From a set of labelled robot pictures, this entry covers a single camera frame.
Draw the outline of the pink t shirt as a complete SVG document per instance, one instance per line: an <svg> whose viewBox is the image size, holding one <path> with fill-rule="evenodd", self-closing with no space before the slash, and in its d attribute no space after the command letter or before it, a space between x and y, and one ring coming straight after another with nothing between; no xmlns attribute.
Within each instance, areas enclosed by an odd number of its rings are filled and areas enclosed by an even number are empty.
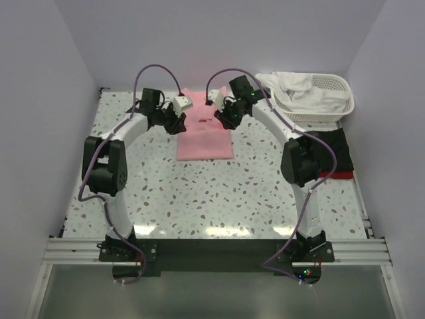
<svg viewBox="0 0 425 319"><path fill-rule="evenodd" d="M183 89L193 107L185 112L186 131L177 135L178 161L232 159L232 137L214 116L215 105L205 104L205 93Z"/></svg>

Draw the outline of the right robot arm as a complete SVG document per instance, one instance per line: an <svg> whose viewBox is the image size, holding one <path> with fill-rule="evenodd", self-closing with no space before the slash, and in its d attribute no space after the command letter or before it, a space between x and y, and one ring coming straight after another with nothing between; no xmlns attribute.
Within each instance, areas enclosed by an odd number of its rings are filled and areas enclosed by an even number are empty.
<svg viewBox="0 0 425 319"><path fill-rule="evenodd" d="M256 81L249 73L230 81L231 98L217 89L207 89L205 103L216 106L214 115L224 128L234 130L243 117L250 116L265 126L283 147L280 171L294 193L297 223L284 245L262 265L276 261L292 243L296 243L296 254L301 260L311 261L326 244L317 200L317 188L323 183L319 177L317 147L322 146L330 155L334 152L317 132L300 128L284 115L263 86L254 90L250 83Z"/></svg>

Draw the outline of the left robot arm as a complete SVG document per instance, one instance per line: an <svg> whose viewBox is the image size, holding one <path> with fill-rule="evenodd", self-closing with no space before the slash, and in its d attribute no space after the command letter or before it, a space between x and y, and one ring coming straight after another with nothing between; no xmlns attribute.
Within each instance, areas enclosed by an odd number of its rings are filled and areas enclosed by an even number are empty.
<svg viewBox="0 0 425 319"><path fill-rule="evenodd" d="M99 245L102 260L145 262L124 199L128 181L126 150L154 126L165 128L170 135L185 132L185 111L192 105L182 92L167 100L162 91L145 88L122 122L102 136L85 139L78 200L98 199L103 206L106 237Z"/></svg>

